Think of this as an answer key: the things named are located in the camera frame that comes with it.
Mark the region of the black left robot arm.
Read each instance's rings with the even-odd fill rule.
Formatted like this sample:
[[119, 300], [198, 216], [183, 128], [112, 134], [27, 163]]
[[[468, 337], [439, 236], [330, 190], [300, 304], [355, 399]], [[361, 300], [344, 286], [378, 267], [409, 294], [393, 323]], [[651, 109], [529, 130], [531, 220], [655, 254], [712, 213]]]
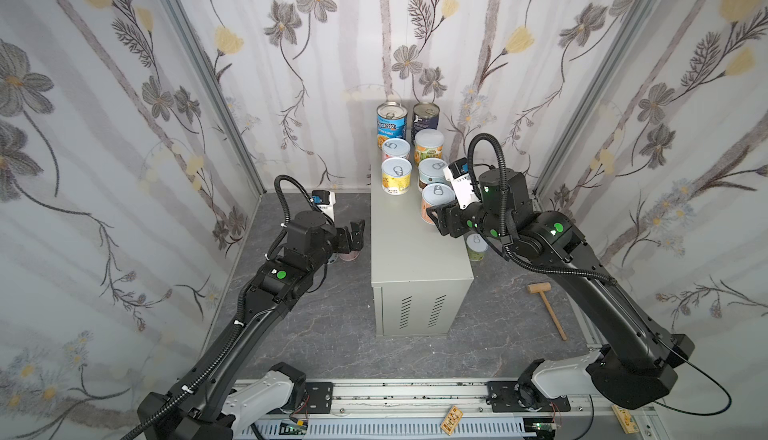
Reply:
[[151, 392], [141, 402], [139, 423], [126, 438], [231, 439], [240, 430], [235, 413], [225, 410], [243, 364], [301, 297], [317, 289], [317, 271], [326, 271], [335, 254], [364, 248], [362, 220], [339, 227], [300, 188], [308, 208], [291, 214], [282, 185], [300, 187], [281, 174], [274, 189], [283, 210], [280, 234], [265, 261], [241, 289], [228, 326], [196, 364], [165, 393]]

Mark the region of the green orange label can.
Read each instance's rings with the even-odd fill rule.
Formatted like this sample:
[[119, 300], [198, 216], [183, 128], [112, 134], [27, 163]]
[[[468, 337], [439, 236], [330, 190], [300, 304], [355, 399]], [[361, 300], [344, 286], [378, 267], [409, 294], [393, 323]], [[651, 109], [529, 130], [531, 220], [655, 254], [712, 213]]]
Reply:
[[414, 161], [420, 164], [428, 158], [442, 158], [444, 134], [434, 128], [424, 128], [414, 137]]

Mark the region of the white-lid green label can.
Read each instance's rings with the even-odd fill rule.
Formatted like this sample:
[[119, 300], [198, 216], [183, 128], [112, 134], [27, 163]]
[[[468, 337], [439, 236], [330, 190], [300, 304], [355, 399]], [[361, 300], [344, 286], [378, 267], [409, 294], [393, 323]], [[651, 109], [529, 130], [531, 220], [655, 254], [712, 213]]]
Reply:
[[482, 261], [488, 250], [488, 244], [478, 233], [469, 234], [465, 240], [467, 253], [471, 262]]

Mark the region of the dark can with gold lid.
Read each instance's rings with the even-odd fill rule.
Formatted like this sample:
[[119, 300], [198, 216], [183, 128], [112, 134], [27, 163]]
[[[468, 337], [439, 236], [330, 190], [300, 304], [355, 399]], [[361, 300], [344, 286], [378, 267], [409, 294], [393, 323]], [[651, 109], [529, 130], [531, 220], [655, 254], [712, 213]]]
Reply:
[[412, 135], [424, 129], [437, 129], [440, 118], [440, 108], [433, 102], [418, 102], [412, 110]]

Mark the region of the white-lid pink can front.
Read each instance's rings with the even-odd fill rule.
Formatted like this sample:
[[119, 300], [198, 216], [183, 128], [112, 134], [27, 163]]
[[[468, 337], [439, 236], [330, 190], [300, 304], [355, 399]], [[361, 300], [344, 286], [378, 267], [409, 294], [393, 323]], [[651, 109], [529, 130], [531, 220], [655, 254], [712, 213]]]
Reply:
[[382, 160], [389, 158], [408, 159], [410, 151], [410, 143], [403, 138], [387, 138], [381, 144]]

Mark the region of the white-lid yellow can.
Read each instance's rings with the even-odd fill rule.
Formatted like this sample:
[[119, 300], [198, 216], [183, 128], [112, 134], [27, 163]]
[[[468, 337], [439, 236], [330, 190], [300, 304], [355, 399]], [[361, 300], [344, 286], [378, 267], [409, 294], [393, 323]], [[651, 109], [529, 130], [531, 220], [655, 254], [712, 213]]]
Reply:
[[403, 195], [410, 188], [412, 165], [406, 158], [390, 157], [381, 164], [382, 188], [389, 195]]

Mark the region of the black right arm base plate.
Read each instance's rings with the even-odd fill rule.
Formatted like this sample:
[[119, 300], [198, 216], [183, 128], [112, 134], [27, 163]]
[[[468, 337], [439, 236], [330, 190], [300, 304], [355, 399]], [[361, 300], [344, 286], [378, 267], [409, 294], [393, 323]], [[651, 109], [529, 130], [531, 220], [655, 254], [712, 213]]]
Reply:
[[567, 397], [545, 398], [532, 383], [519, 384], [516, 380], [489, 381], [486, 383], [486, 403], [494, 413], [512, 412], [570, 412]]

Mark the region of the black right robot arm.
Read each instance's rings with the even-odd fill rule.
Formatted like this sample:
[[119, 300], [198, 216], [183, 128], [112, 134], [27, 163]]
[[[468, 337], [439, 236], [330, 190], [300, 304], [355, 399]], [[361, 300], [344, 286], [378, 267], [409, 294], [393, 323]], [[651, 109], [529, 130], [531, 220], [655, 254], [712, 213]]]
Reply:
[[456, 200], [430, 207], [443, 236], [476, 233], [506, 261], [560, 285], [605, 339], [596, 351], [560, 361], [536, 359], [518, 376], [512, 398], [539, 410], [559, 397], [600, 395], [635, 410], [660, 403], [688, 364], [693, 341], [657, 323], [613, 278], [565, 214], [535, 211], [523, 173], [506, 165], [499, 140], [476, 135], [446, 174]]

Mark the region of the white-lid pink can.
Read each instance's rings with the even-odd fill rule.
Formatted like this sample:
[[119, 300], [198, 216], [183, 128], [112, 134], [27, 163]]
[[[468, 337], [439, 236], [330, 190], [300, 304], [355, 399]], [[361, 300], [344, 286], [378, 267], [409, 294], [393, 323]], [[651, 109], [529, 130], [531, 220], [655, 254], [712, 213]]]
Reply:
[[410, 143], [403, 138], [387, 138], [381, 144], [382, 160], [389, 158], [408, 159], [410, 151]]
[[354, 261], [355, 259], [357, 259], [359, 254], [360, 254], [359, 250], [353, 250], [353, 251], [351, 251], [349, 253], [339, 253], [338, 257], [342, 261], [350, 262], [350, 261]]

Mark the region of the blue label soup can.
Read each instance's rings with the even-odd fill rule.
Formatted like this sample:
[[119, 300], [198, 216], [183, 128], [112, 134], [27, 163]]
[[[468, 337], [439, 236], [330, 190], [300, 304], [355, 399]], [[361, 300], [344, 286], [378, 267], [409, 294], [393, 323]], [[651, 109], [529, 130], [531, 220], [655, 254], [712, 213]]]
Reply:
[[393, 138], [405, 138], [408, 110], [399, 102], [384, 102], [376, 110], [377, 143]]

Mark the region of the white-lid grey can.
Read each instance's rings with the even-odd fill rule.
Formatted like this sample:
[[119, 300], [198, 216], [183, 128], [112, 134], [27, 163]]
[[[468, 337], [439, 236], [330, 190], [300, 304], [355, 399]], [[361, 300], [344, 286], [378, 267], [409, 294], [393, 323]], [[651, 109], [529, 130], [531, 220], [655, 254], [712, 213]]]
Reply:
[[429, 184], [449, 184], [449, 181], [445, 177], [444, 169], [447, 167], [447, 163], [437, 157], [425, 158], [420, 161], [418, 165], [418, 186], [420, 190], [424, 190]]

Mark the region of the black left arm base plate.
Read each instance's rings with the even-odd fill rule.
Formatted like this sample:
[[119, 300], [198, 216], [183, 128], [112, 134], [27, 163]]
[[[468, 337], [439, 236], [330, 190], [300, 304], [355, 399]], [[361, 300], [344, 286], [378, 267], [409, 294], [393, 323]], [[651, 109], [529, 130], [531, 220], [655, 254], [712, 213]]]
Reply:
[[308, 382], [305, 385], [305, 395], [298, 413], [302, 415], [325, 415], [332, 409], [334, 398], [332, 382]]

